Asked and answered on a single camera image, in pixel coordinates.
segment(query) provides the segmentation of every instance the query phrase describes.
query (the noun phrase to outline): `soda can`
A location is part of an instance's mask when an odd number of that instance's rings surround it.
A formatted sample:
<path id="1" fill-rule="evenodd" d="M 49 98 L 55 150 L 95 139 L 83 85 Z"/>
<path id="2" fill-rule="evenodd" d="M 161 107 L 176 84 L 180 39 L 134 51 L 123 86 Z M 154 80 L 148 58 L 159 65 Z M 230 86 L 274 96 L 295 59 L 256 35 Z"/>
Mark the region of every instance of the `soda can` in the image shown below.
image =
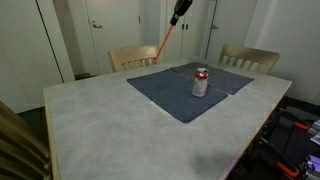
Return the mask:
<path id="1" fill-rule="evenodd" d="M 197 97 L 204 97 L 208 88 L 209 71 L 206 68 L 198 68 L 194 74 L 192 94 Z"/>

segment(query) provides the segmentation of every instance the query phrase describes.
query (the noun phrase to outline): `gray cloth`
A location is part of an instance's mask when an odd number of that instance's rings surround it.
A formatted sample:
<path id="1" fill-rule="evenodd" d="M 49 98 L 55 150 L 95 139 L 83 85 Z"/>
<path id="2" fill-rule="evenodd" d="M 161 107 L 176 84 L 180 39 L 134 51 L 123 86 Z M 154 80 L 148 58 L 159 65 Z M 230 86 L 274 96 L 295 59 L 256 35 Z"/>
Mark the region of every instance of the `gray cloth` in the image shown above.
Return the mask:
<path id="1" fill-rule="evenodd" d="M 194 78 L 194 73 L 199 67 L 204 67 L 209 70 L 209 86 L 228 94 L 234 95 L 243 86 L 253 81 L 252 78 L 233 74 L 201 63 L 190 63 L 179 67 L 173 67 L 171 69 L 188 78 Z"/>
<path id="2" fill-rule="evenodd" d="M 127 81 L 183 123 L 191 122 L 228 96 L 208 87 L 205 97 L 195 97 L 191 94 L 193 80 L 171 70 Z"/>

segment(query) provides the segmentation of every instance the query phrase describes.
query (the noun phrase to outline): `wooden chair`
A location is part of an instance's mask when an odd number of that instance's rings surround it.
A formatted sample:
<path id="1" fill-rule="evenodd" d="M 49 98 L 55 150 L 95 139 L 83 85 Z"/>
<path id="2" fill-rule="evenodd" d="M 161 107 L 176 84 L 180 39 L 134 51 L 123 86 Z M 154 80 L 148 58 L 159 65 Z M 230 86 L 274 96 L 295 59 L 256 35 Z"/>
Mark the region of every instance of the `wooden chair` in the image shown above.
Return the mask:
<path id="1" fill-rule="evenodd" d="M 50 179 L 50 152 L 26 122 L 0 101 L 1 179 Z"/>
<path id="2" fill-rule="evenodd" d="M 152 65 L 158 46 L 135 46 L 109 51 L 113 72 Z"/>
<path id="3" fill-rule="evenodd" d="M 223 46 L 219 63 L 223 64 L 225 61 L 227 65 L 270 74 L 279 57 L 279 53 L 275 52 L 226 44 Z"/>

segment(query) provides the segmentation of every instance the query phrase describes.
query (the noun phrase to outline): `door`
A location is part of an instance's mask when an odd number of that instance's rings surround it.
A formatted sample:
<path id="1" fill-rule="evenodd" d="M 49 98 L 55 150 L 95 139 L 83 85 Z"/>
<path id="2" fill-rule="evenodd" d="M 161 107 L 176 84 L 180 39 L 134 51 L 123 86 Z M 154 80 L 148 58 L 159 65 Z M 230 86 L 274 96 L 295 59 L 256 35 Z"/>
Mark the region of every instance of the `door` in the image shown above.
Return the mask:
<path id="1" fill-rule="evenodd" d="M 210 0 L 194 1 L 184 17 L 181 58 L 200 57 Z"/>
<path id="2" fill-rule="evenodd" d="M 207 59 L 218 61 L 224 44 L 244 44 L 257 0 L 218 0 Z"/>
<path id="3" fill-rule="evenodd" d="M 28 96 L 31 107 L 43 106 L 43 88 L 62 83 L 62 78 L 36 1 L 2 0 L 0 29 L 2 54 L 5 53 L 16 74 L 16 77 L 13 76 L 12 72 L 4 74 L 6 80 L 16 81 L 16 78 L 18 78 Z M 16 98 L 20 95 L 14 97 L 12 93 L 15 93 L 15 91 L 17 91 L 17 94 L 22 92 L 21 90 L 11 89 L 11 91 L 9 90 L 1 95 L 6 98 L 11 97 L 7 99 L 9 104 L 17 104 L 19 101 Z M 29 107 L 23 104 L 25 104 L 25 98 L 21 98 L 21 105 Z M 18 106 L 14 109 L 17 111 L 19 109 L 23 110 Z"/>
<path id="4" fill-rule="evenodd" d="M 139 0 L 86 0 L 99 74 L 112 73 L 108 51 L 140 45 Z"/>
<path id="5" fill-rule="evenodd" d="M 166 32 L 176 1 L 167 0 Z M 186 14 L 180 17 L 165 46 L 164 59 L 172 61 L 181 58 L 200 57 L 207 21 L 210 0 L 193 1 Z"/>

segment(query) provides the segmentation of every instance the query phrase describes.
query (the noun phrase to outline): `table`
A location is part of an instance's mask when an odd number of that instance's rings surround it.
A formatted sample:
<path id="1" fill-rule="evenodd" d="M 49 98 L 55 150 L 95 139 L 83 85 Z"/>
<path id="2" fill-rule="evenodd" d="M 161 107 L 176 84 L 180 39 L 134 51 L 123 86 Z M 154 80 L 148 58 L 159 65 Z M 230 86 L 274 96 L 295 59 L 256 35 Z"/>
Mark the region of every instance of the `table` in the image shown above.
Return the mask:
<path id="1" fill-rule="evenodd" d="M 126 81 L 194 61 L 45 88 L 55 179 L 226 178 L 291 82 L 211 63 L 255 80 L 184 124 Z"/>

